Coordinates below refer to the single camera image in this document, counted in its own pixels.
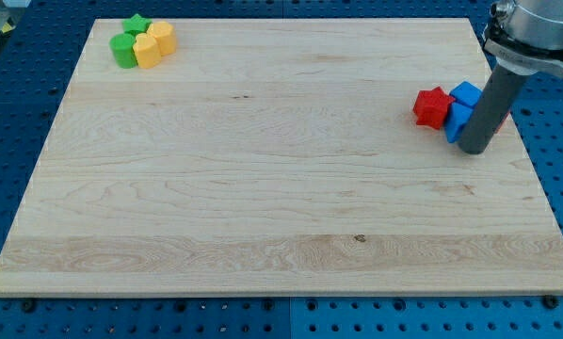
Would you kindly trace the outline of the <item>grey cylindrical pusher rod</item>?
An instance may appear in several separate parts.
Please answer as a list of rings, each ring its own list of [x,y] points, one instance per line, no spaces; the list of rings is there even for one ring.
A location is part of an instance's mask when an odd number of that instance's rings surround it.
[[[481,154],[487,149],[527,78],[496,64],[458,139],[463,152]]]

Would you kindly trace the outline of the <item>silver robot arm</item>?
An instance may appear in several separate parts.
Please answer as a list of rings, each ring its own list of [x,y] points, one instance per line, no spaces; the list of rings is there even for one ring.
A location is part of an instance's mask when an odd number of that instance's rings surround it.
[[[493,2],[483,50],[496,64],[458,139],[468,154],[487,149],[530,76],[563,78],[563,0]]]

